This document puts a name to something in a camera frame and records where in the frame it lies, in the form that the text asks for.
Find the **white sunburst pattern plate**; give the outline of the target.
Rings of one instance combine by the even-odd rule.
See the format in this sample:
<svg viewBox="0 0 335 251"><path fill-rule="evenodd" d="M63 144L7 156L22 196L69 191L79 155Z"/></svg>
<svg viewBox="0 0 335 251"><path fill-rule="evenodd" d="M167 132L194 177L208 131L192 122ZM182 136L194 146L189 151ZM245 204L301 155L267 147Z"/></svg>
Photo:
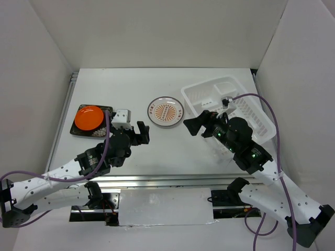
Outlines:
<svg viewBox="0 0 335 251"><path fill-rule="evenodd" d="M181 102L173 97L161 96L150 102L147 116L160 128L177 126L184 117L185 109Z"/></svg>

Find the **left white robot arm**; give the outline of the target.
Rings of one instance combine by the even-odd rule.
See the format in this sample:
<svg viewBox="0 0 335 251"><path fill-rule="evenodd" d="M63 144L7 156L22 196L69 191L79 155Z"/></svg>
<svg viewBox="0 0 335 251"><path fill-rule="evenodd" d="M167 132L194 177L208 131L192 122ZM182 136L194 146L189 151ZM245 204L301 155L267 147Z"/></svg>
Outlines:
<svg viewBox="0 0 335 251"><path fill-rule="evenodd" d="M98 208L103 194L94 178L109 174L112 167L121 167L131 155L131 147L148 144L149 126L137 123L133 127L111 127L108 138L75 159L43 175L11 182L1 180L1 222L4 228L22 227L39 213L78 206Z"/></svg>

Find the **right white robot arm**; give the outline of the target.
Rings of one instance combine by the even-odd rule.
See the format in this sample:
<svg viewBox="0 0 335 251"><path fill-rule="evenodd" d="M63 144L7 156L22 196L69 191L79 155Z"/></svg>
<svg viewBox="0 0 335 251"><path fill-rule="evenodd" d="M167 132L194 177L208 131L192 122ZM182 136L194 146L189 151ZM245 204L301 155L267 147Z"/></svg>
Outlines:
<svg viewBox="0 0 335 251"><path fill-rule="evenodd" d="M184 120L192 136L202 127L202 137L213 137L233 153L237 166L266 185L273 196L264 194L243 178L228 187L232 204L244 202L273 217L286 227L289 236L302 247L309 248L334 216L334 209L321 205L302 191L283 171L272 156L252 140L252 129L240 117L228 119L226 113L203 111L198 117Z"/></svg>

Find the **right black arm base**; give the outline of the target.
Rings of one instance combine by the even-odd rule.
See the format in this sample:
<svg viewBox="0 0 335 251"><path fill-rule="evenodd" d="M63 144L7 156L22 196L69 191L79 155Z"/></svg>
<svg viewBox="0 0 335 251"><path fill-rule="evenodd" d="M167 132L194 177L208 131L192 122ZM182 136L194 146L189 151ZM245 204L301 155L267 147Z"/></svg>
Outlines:
<svg viewBox="0 0 335 251"><path fill-rule="evenodd" d="M260 217L260 210L252 210L252 206L241 201L239 193L245 185L250 183L243 179L235 179L226 189L212 190L207 198L213 206L214 219L232 219L248 217Z"/></svg>

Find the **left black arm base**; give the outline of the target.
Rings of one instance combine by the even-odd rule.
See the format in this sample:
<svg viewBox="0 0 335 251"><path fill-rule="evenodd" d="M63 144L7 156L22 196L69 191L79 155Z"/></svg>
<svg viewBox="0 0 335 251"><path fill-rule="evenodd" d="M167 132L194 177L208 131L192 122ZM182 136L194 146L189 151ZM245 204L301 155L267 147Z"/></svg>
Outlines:
<svg viewBox="0 0 335 251"><path fill-rule="evenodd" d="M120 193L102 192L98 183L88 182L84 185L88 189L88 203L85 205L94 214L98 214L99 219L103 219L107 226L118 226L118 209Z"/></svg>

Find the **white plastic dish rack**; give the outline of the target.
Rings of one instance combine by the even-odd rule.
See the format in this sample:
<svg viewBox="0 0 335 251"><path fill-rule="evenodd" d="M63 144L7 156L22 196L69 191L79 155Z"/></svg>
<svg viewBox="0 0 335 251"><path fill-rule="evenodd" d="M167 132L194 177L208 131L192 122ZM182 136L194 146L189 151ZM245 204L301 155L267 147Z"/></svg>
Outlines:
<svg viewBox="0 0 335 251"><path fill-rule="evenodd" d="M181 89L186 111L192 118L198 117L204 110L218 114L226 112L229 119L243 118L253 130L253 141L262 145L276 136L276 127L261 106L250 96L239 98L229 103L228 107L222 104L223 99L246 93L244 86L231 76L210 79Z"/></svg>

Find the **orange round plate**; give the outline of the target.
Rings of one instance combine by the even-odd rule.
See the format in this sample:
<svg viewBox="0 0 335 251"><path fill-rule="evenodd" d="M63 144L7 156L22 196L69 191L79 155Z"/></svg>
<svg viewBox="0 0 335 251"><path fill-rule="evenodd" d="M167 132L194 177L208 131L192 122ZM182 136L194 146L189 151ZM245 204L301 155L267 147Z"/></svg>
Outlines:
<svg viewBox="0 0 335 251"><path fill-rule="evenodd" d="M96 129L103 122L104 113L97 106L85 106L76 113L75 125L83 131Z"/></svg>

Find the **white foil covered panel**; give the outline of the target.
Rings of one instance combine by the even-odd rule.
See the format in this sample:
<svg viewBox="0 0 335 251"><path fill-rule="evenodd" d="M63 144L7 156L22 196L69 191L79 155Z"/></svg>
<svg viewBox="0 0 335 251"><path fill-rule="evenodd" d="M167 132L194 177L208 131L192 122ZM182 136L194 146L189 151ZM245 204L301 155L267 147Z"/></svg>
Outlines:
<svg viewBox="0 0 335 251"><path fill-rule="evenodd" d="M206 225L214 223L209 188L123 189L120 226Z"/></svg>

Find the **aluminium frame rail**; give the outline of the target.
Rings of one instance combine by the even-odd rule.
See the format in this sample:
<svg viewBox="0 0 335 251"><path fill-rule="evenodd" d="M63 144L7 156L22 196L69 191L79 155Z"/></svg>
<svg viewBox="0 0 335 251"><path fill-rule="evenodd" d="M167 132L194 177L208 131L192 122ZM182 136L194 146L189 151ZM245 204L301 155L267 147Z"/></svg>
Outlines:
<svg viewBox="0 0 335 251"><path fill-rule="evenodd" d="M256 92L249 69L81 69L73 73L46 169L59 168L99 143L99 139L71 135L70 127L81 104L105 105L129 109L132 124L143 121L148 125L150 143L133 147L122 167L99 177L104 189L221 187L238 177L258 184L233 161L218 160L204 139L191 136L182 123L160 128L147 116L147 107L155 98L182 100L182 87L221 77L235 78L248 92Z"/></svg>

